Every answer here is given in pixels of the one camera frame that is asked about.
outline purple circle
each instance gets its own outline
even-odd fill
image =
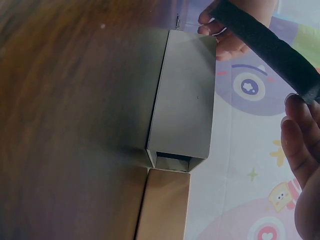
[[[241,89],[245,94],[256,95],[259,91],[259,86],[254,80],[246,79],[242,81]]]

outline yellow star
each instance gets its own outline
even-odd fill
[[[258,176],[258,174],[255,172],[255,169],[252,168],[252,171],[248,173],[248,176],[250,177],[251,182],[253,182],[255,180],[255,177]]]
[[[282,167],[284,165],[286,155],[281,147],[279,147],[278,151],[270,152],[270,156],[276,158],[276,164],[278,167]]]

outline cartoon character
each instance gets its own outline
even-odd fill
[[[273,17],[270,29],[292,45],[298,24]],[[294,92],[253,51],[231,61],[217,61],[215,91],[234,108],[258,116],[283,113],[286,96]]]
[[[256,199],[224,212],[197,240],[301,240],[292,210],[300,189],[296,179],[281,183],[269,198]]]
[[[294,209],[302,189],[297,179],[277,185],[270,193],[268,200],[277,213],[285,207]]]

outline play mat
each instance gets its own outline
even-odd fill
[[[320,30],[276,17],[270,29],[320,69]],[[186,240],[301,239],[301,188],[280,142],[292,92],[252,51],[216,63],[210,156],[191,174]]]

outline wooden table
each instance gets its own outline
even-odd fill
[[[0,1],[1,240],[133,239],[183,4]]]

